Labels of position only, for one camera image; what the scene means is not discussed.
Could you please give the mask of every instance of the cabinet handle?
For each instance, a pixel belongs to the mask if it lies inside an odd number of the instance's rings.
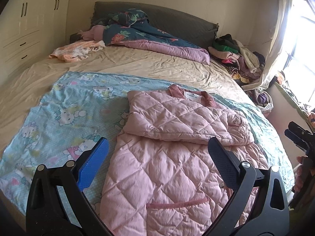
[[[24,3],[22,5],[22,13],[21,13],[21,17],[23,17],[23,11],[24,11]]]
[[[25,6],[25,13],[24,13],[24,16],[26,16],[26,12],[27,12],[27,3],[26,3],[26,6]]]

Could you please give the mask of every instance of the curtain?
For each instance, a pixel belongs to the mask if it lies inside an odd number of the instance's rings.
[[[292,0],[279,0],[277,25],[271,41],[269,54],[266,57],[264,71],[256,82],[242,86],[243,90],[253,90],[259,87],[267,89],[270,81],[280,69],[278,68],[279,64],[277,64],[277,59],[282,51],[282,44],[291,7]]]

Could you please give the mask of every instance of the clothing label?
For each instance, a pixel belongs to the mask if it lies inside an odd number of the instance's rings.
[[[199,96],[195,93],[190,93],[190,92],[184,91],[184,96],[191,101],[201,103],[201,96]]]

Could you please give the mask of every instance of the jacket pocket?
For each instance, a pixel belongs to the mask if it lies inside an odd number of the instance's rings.
[[[146,211],[147,236],[197,236],[211,224],[208,198],[174,204],[147,203]]]

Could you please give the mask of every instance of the gray headboard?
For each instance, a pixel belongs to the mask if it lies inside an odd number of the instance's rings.
[[[219,25],[210,23],[187,13],[143,3],[131,2],[96,2],[91,25],[109,13],[124,11],[129,8],[143,10],[150,20],[150,25],[173,36],[207,49],[216,37]]]

